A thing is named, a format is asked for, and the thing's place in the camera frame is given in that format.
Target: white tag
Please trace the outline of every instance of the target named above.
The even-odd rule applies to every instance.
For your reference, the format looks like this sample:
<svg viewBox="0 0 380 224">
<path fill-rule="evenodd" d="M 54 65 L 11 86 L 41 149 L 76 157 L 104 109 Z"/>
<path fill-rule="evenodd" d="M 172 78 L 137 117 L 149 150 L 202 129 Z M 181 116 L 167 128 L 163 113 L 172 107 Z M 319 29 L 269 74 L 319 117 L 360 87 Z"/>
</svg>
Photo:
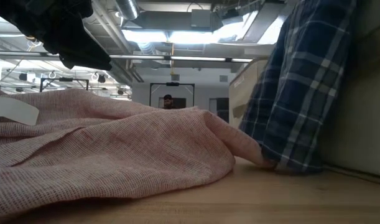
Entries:
<svg viewBox="0 0 380 224">
<path fill-rule="evenodd" d="M 244 77 L 240 77 L 239 80 L 234 83 L 234 88 L 237 88 L 244 80 Z"/>
<path fill-rule="evenodd" d="M 31 125 L 36 125 L 39 110 L 22 101 L 0 97 L 0 117 L 8 118 L 12 121 Z"/>
</svg>

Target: linen cloth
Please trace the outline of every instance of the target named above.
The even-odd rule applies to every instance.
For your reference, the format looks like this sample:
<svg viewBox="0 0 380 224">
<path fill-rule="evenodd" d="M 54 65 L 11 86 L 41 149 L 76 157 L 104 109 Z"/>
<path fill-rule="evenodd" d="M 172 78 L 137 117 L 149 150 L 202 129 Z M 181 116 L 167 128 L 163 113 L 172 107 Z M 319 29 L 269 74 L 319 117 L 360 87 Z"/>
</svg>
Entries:
<svg viewBox="0 0 380 224">
<path fill-rule="evenodd" d="M 0 221 L 54 202 L 209 184 L 232 170 L 233 155 L 263 166 L 257 142 L 208 111 L 85 90 L 0 96 L 39 109 L 36 126 L 0 122 Z"/>
<path fill-rule="evenodd" d="M 355 8 L 356 0 L 301 0 L 281 27 L 240 124 L 280 167 L 322 169 L 317 138 L 343 79 Z"/>
</svg>

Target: person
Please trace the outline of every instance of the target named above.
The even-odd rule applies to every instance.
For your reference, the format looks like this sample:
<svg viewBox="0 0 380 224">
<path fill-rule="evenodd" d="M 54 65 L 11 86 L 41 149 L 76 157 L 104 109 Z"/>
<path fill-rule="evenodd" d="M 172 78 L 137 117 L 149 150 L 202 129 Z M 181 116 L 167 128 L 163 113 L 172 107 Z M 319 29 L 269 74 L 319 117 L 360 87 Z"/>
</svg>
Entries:
<svg viewBox="0 0 380 224">
<path fill-rule="evenodd" d="M 173 104 L 173 98 L 170 94 L 166 94 L 164 96 L 164 109 L 176 109 L 176 107 Z"/>
<path fill-rule="evenodd" d="M 346 75 L 356 2 L 298 1 L 281 27 L 240 124 L 278 171 L 322 171 L 317 139 Z"/>
</svg>

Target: wooden surface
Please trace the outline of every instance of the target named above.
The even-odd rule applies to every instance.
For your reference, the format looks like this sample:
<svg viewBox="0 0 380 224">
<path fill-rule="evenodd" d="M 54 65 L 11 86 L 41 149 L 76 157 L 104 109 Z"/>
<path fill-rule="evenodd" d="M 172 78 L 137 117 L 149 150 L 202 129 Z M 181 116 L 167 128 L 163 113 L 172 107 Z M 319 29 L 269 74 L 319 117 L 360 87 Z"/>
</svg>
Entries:
<svg viewBox="0 0 380 224">
<path fill-rule="evenodd" d="M 10 223 L 380 223 L 380 185 L 333 172 L 277 175 L 238 161 L 204 187 L 139 200 L 81 200 Z"/>
</svg>

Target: exposed ceiling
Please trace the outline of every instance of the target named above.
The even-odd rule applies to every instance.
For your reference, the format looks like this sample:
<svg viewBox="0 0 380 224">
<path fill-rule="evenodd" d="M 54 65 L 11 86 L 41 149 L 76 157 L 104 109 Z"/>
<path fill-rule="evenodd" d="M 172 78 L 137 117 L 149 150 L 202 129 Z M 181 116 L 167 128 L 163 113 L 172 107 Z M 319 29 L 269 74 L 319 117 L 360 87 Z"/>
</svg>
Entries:
<svg viewBox="0 0 380 224">
<path fill-rule="evenodd" d="M 197 3 L 191 3 L 186 0 L 137 0 L 141 9 L 139 18 L 142 14 L 157 14 L 160 19 L 159 24 L 154 23 L 153 26 L 163 26 L 163 21 L 169 21 L 172 12 L 186 14 L 191 16 L 192 9 L 210 10 L 212 13 L 218 14 L 221 18 L 224 15 L 224 9 L 238 8 L 240 16 L 255 8 L 252 8 L 255 2 L 260 4 L 257 8 L 256 17 L 249 22 L 249 29 L 244 33 L 244 37 L 240 40 L 229 41 L 225 43 L 215 44 L 174 44 L 168 42 L 152 43 L 158 54 L 170 55 L 172 47 L 174 47 L 174 55 L 183 56 L 202 56 L 202 57 L 244 57 L 254 58 L 260 55 L 269 55 L 273 45 L 258 45 L 257 43 L 263 38 L 265 33 L 274 33 L 279 30 L 279 24 L 272 26 L 277 21 L 283 21 L 291 12 L 296 0 L 285 1 L 229 1 L 229 0 L 199 0 Z M 93 36 L 93 38 L 102 46 L 107 53 L 114 54 L 141 54 L 141 50 L 136 42 L 127 41 L 121 32 L 121 18 L 117 16 L 117 8 L 114 0 L 93 0 L 93 9 L 95 13 L 83 20 L 85 28 Z M 275 37 L 266 37 L 266 44 L 275 43 Z M 34 44 L 29 42 L 19 30 L 0 18 L 0 50 L 5 51 L 33 51 L 45 52 L 42 44 Z M 36 79 L 22 81 L 19 79 L 21 73 L 34 72 L 37 78 L 40 77 L 70 77 L 89 79 L 90 87 L 105 88 L 111 96 L 118 94 L 118 89 L 124 89 L 127 94 L 131 94 L 127 90 L 127 86 L 137 82 L 168 82 L 170 81 L 170 62 L 153 62 L 145 60 L 125 60 L 114 59 L 113 70 L 105 72 L 91 68 L 74 67 L 72 70 L 65 68 L 61 62 L 49 61 L 46 58 L 38 60 L 21 59 L 3 59 L 0 58 L 0 66 L 2 66 L 2 77 L 7 75 L 14 68 L 14 71 L 0 83 L 6 92 L 17 93 L 12 86 L 36 86 L 36 88 L 24 88 L 23 92 L 35 92 L 39 90 L 39 81 Z M 219 82 L 220 75 L 227 75 L 228 80 L 235 76 L 240 63 L 224 63 L 224 62 L 196 62 L 196 61 L 176 61 L 174 62 L 175 73 L 180 74 L 180 81 L 190 83 L 207 83 L 208 85 L 227 85 L 227 83 Z M 105 83 L 97 82 L 97 76 L 104 75 Z M 59 83 L 56 85 L 67 86 L 73 88 L 82 88 L 77 82 Z"/>
</svg>

